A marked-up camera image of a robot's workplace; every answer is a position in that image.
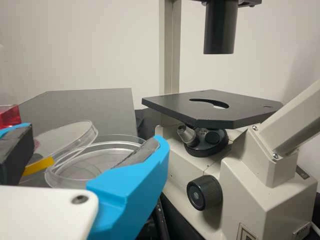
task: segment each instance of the red liquid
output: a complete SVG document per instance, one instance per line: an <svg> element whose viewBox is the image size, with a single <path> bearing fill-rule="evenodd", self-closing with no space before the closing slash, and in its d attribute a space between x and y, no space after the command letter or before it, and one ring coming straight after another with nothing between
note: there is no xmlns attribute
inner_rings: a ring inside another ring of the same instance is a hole
<svg viewBox="0 0 320 240"><path fill-rule="evenodd" d="M0 129L21 123L18 105L0 105Z"/></svg>

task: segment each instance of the microscope stage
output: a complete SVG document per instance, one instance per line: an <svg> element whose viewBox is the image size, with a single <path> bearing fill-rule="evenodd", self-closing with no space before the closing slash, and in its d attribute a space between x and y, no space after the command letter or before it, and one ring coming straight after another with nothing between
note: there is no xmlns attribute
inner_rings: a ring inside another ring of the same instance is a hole
<svg viewBox="0 0 320 240"><path fill-rule="evenodd" d="M212 89L145 97L142 104L192 127L213 129L261 123L283 106L278 101Z"/></svg>

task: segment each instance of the screw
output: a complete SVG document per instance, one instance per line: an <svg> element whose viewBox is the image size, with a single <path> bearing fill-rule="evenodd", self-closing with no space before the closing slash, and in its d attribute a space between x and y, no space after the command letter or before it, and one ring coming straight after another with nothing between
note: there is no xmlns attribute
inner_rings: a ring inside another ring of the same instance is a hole
<svg viewBox="0 0 320 240"><path fill-rule="evenodd" d="M278 155L277 153L272 154L272 157L273 157L274 159L279 159L279 155Z"/></svg>
<svg viewBox="0 0 320 240"><path fill-rule="evenodd" d="M83 204L85 203L86 201L88 201L88 197L87 196L84 196L84 195L79 195L79 196L76 196L72 199L71 203L72 204Z"/></svg>

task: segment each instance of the blue clip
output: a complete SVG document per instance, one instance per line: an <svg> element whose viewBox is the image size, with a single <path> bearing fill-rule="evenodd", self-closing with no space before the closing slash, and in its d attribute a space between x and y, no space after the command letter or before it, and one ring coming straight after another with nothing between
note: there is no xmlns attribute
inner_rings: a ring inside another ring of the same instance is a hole
<svg viewBox="0 0 320 240"><path fill-rule="evenodd" d="M168 176L169 144L154 137L160 147L144 162L107 170L87 182L99 198L99 210L90 240L133 240L157 204Z"/></svg>

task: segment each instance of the microscope arm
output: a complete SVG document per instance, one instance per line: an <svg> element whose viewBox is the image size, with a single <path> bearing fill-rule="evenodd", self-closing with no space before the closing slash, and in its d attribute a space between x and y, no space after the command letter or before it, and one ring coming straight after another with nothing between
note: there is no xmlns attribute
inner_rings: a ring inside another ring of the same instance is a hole
<svg viewBox="0 0 320 240"><path fill-rule="evenodd" d="M259 135L276 154L285 156L320 132L320 80L265 120Z"/></svg>
<svg viewBox="0 0 320 240"><path fill-rule="evenodd" d="M320 80L261 124L249 128L232 151L267 187L295 176L298 151L320 132Z"/></svg>

